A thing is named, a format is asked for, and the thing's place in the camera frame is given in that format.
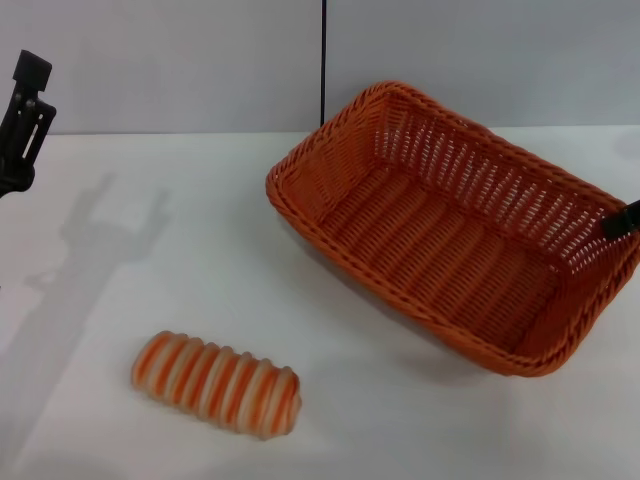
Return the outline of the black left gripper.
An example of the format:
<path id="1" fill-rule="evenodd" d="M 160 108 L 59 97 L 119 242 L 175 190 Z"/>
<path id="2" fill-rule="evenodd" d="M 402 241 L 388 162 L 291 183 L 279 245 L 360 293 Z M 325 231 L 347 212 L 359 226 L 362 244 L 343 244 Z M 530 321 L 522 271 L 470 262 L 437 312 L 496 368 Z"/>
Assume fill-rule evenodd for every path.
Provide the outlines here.
<path id="1" fill-rule="evenodd" d="M 39 98 L 52 64 L 21 50 L 13 73 L 15 86 L 1 122 L 0 197 L 25 192 L 34 181 L 34 164 L 56 116 L 56 108 Z"/>

